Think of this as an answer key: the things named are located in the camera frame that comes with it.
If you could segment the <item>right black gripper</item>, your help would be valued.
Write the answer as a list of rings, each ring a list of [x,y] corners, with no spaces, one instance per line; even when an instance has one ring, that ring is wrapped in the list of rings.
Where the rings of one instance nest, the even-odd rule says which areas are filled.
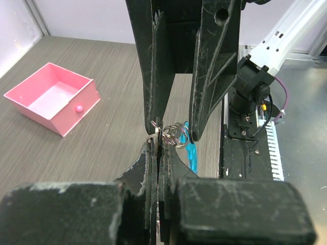
[[[191,140],[200,140],[236,81],[245,1],[129,0],[126,5],[143,77],[147,133],[154,133],[150,121],[164,117],[175,73],[193,72]]]

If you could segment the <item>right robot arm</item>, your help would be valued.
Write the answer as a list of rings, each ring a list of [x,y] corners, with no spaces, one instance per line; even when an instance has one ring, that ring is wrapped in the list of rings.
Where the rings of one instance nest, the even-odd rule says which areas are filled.
[[[158,135],[176,74],[192,74],[189,134],[198,141],[229,88],[258,100],[262,85],[326,13],[326,1],[295,1],[279,22],[238,60],[246,1],[126,1],[143,76],[145,128]]]

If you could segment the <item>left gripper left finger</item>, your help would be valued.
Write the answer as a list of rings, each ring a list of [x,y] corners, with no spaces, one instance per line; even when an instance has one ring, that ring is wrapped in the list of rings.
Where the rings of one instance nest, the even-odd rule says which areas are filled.
[[[117,244],[156,244],[157,159],[145,142],[137,160],[119,177],[126,195]]]

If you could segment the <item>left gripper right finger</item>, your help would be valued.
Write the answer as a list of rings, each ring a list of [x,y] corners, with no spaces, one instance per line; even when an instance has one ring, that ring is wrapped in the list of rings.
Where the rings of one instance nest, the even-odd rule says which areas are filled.
[[[169,244],[172,220],[172,198],[177,180],[184,177],[197,177],[179,158],[175,148],[162,143],[158,174],[158,234],[160,241]]]

